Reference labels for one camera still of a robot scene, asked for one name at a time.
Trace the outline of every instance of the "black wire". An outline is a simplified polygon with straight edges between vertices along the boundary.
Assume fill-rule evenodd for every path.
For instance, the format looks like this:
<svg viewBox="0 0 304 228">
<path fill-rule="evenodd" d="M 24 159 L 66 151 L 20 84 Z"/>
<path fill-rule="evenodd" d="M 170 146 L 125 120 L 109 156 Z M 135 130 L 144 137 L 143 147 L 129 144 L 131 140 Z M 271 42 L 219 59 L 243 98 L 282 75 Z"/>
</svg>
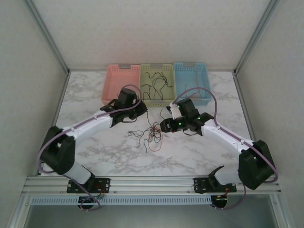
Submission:
<svg viewBox="0 0 304 228">
<path fill-rule="evenodd" d="M 198 133 L 195 133 L 195 134 L 188 134 L 188 133 L 185 133 L 185 130 L 182 130 L 182 132 L 183 132 L 185 135 L 188 135 L 188 136 L 193 136 L 193 135 L 198 134 Z"/>
<path fill-rule="evenodd" d="M 122 121 L 122 123 L 134 123 L 134 122 L 136 122 L 136 120 L 137 120 L 137 117 L 135 118 L 134 121 Z"/>
<path fill-rule="evenodd" d="M 145 72 L 146 74 L 148 74 L 148 77 L 150 79 L 154 78 L 157 74 L 159 74 L 160 76 L 158 76 L 156 79 L 154 79 L 152 81 L 152 86 L 149 85 L 149 84 L 144 84 L 142 86 L 148 86 L 149 87 L 149 93 L 148 92 L 143 92 L 143 99 L 144 99 L 144 96 L 145 94 L 147 94 L 147 96 L 149 97 L 149 99 L 151 100 L 151 90 L 150 90 L 150 87 L 152 87 L 154 89 L 154 96 L 153 96 L 153 99 L 155 100 L 155 96 L 156 96 L 156 93 L 158 94 L 158 96 L 160 97 L 161 100 L 163 100 L 163 93 L 162 93 L 162 89 L 167 86 L 168 88 L 172 87 L 171 85 L 169 85 L 168 83 L 168 79 L 165 77 L 165 75 L 163 74 L 163 72 L 155 72 L 153 76 L 150 76 L 150 73 L 149 72 Z M 164 80 L 164 85 L 159 89 L 159 91 L 156 89 L 155 85 L 156 85 L 156 81 L 158 79 L 161 79 L 161 80 Z"/>
<path fill-rule="evenodd" d="M 161 140 L 163 140 L 163 134 L 159 131 L 161 126 L 158 122 L 154 122 L 153 124 L 151 124 L 150 122 L 150 119 L 149 119 L 149 113 L 147 111 L 147 121 L 148 121 L 148 124 L 150 125 L 150 127 L 148 127 L 146 130 L 142 131 L 142 130 L 137 130 L 137 131 L 128 131 L 128 136 L 131 136 L 131 135 L 134 135 L 136 138 L 138 138 L 138 147 L 141 146 L 141 139 L 142 137 L 144 136 L 144 134 L 146 132 L 149 132 L 149 135 L 147 138 L 145 138 L 143 140 L 143 144 L 144 144 L 144 147 L 146 149 L 146 153 L 148 152 L 148 148 L 146 146 L 146 143 L 151 143 L 151 142 L 155 142 L 155 143 L 160 143 Z"/>
<path fill-rule="evenodd" d="M 143 84 L 142 86 L 148 86 L 148 88 L 149 88 L 149 93 L 148 92 L 143 92 L 143 100 L 144 100 L 144 95 L 145 95 L 145 93 L 148 95 L 148 97 L 149 97 L 149 99 L 151 100 L 151 96 L 150 96 L 150 94 L 151 94 L 151 91 L 150 91 L 150 87 L 152 87 L 151 85 L 149 85 L 149 84 Z"/>
</svg>

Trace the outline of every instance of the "pink basket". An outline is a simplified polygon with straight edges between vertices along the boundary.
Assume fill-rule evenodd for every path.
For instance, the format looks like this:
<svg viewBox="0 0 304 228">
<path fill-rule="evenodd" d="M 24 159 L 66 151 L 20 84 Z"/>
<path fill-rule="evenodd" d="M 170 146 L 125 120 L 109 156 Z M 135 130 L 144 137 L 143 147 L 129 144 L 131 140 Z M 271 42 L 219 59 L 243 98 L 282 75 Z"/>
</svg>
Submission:
<svg viewBox="0 0 304 228">
<path fill-rule="evenodd" d="M 101 101 L 107 105 L 116 99 L 124 85 L 133 84 L 139 87 L 139 77 L 140 65 L 110 64 L 105 76 Z"/>
</svg>

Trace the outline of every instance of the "plastic basket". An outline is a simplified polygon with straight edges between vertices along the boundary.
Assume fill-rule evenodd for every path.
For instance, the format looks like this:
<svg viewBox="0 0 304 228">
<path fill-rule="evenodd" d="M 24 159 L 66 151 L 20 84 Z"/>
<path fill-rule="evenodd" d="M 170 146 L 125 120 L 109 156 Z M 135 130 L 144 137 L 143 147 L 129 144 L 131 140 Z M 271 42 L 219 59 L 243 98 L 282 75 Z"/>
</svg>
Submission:
<svg viewBox="0 0 304 228">
<path fill-rule="evenodd" d="M 139 87 L 140 65 L 110 64 L 108 66 L 101 101 L 107 105 L 116 99 L 123 86 L 133 84 Z"/>
<path fill-rule="evenodd" d="M 141 64 L 140 87 L 147 106 L 167 106 L 174 101 L 176 94 L 173 65 Z"/>
<path fill-rule="evenodd" d="M 203 87 L 210 90 L 206 64 L 204 63 L 174 63 L 174 75 L 177 97 L 185 90 L 194 87 Z M 193 90 L 181 98 L 189 97 L 195 105 L 207 105 L 211 95 L 203 90 Z"/>
</svg>

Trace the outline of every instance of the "aluminum frame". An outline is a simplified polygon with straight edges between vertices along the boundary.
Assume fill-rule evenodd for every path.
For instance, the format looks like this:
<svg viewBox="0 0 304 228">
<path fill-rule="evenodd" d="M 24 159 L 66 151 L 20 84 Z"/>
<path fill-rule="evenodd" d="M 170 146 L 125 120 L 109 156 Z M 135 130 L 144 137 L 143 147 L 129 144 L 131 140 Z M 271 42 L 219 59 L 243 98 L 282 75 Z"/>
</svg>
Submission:
<svg viewBox="0 0 304 228">
<path fill-rule="evenodd" d="M 111 184 L 108 196 L 156 196 L 156 195 L 197 195 L 194 191 L 193 178 L 207 176 L 99 176 L 110 178 Z M 86 194 L 66 193 L 68 179 L 62 176 L 28 177 L 22 190 L 22 196 L 86 196 Z M 243 186 L 237 185 L 237 192 L 230 193 L 242 195 Z M 256 190 L 247 189 L 247 194 L 280 194 L 277 182 L 262 184 Z M 206 195 L 219 195 L 221 193 L 205 193 Z"/>
<path fill-rule="evenodd" d="M 253 34 L 251 35 L 251 38 L 240 58 L 240 60 L 237 63 L 237 66 L 235 68 L 235 72 L 239 73 L 242 69 L 242 67 L 244 66 L 244 64 L 246 63 L 247 59 L 249 58 L 253 48 L 255 47 L 258 39 L 260 38 L 260 36 L 262 35 L 269 19 L 271 18 L 271 15 L 273 14 L 273 12 L 275 11 L 278 3 L 280 2 L 280 0 L 270 0 L 269 4 L 267 5 L 260 21 L 258 22 Z"/>
<path fill-rule="evenodd" d="M 58 50 L 50 32 L 48 31 L 45 23 L 43 22 L 35 4 L 33 3 L 32 0 L 22 0 L 25 4 L 25 6 L 28 8 L 29 13 L 31 14 L 32 18 L 34 19 L 35 23 L 37 24 L 42 36 L 44 37 L 46 43 L 48 44 L 49 48 L 51 49 L 51 51 L 53 52 L 56 60 L 58 61 L 58 63 L 61 65 L 62 69 L 65 71 L 66 74 L 69 73 L 69 70 L 67 68 L 67 65 L 60 53 L 60 51 Z"/>
<path fill-rule="evenodd" d="M 63 86 L 63 90 L 60 96 L 60 100 L 57 106 L 56 114 L 54 115 L 53 123 L 55 124 L 58 118 L 59 110 L 65 95 L 69 80 L 69 70 L 65 64 L 62 55 L 60 54 L 56 44 L 54 43 L 47 27 L 45 26 L 42 18 L 39 15 L 34 3 L 32 0 L 23 0 L 27 6 L 30 14 L 34 18 L 35 22 L 38 25 L 38 28 L 42 32 L 47 44 L 54 53 L 57 61 L 62 66 L 63 70 L 66 72 L 67 79 Z M 246 105 L 241 93 L 241 89 L 237 80 L 237 73 L 241 70 L 242 66 L 248 59 L 251 51 L 253 50 L 258 38 L 262 34 L 267 22 L 269 21 L 273 11 L 275 10 L 279 0 L 270 0 L 269 5 L 262 18 L 260 19 L 253 35 L 251 36 L 237 66 L 236 66 L 236 75 L 234 80 L 236 83 L 237 92 L 241 101 L 241 106 L 244 112 L 245 121 L 249 130 L 250 137 L 255 139 L 254 132 L 250 123 L 249 115 L 246 109 Z M 197 176 L 170 176 L 170 177 L 152 177 L 152 176 L 142 176 L 142 177 L 108 177 L 111 178 L 110 192 L 108 196 L 191 196 L 197 195 L 194 192 L 193 187 L 193 178 Z M 24 188 L 21 193 L 21 197 L 17 204 L 13 219 L 9 223 L 9 228 L 21 228 L 24 227 L 26 219 L 29 213 L 30 203 L 34 196 L 80 196 L 85 194 L 67 194 L 67 183 L 68 180 L 64 177 L 28 177 Z M 230 193 L 241 195 L 243 194 L 242 185 L 237 185 L 237 192 Z M 292 227 L 291 220 L 288 217 L 285 204 L 282 201 L 281 191 L 278 186 L 278 183 L 272 184 L 262 184 L 256 190 L 247 190 L 247 194 L 269 194 L 274 208 L 274 213 L 279 224 L 279 228 L 289 228 Z"/>
</svg>

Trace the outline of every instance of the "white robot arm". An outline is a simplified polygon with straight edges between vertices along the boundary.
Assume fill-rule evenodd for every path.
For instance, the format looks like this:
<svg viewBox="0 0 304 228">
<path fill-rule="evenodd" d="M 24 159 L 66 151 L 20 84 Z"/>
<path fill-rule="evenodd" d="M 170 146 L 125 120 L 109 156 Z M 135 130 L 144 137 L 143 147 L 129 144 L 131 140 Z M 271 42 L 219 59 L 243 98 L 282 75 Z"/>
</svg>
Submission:
<svg viewBox="0 0 304 228">
<path fill-rule="evenodd" d="M 40 159 L 56 173 L 65 175 L 90 190 L 95 176 L 75 161 L 75 148 L 96 133 L 123 122 L 124 118 L 134 120 L 146 111 L 146 105 L 137 99 L 136 93 L 123 88 L 117 99 L 100 108 L 90 118 L 63 129 L 51 127 L 42 144 L 42 149 L 45 149 Z"/>
<path fill-rule="evenodd" d="M 274 174 L 274 163 L 265 142 L 244 139 L 221 126 L 210 114 L 199 114 L 189 98 L 179 101 L 176 105 L 171 104 L 167 109 L 174 118 L 161 122 L 163 132 L 189 129 L 212 139 L 238 158 L 238 166 L 223 165 L 209 174 L 209 183 L 214 191 L 217 186 L 232 183 L 243 183 L 254 190 Z M 258 156 L 256 151 L 262 154 L 267 162 Z"/>
</svg>

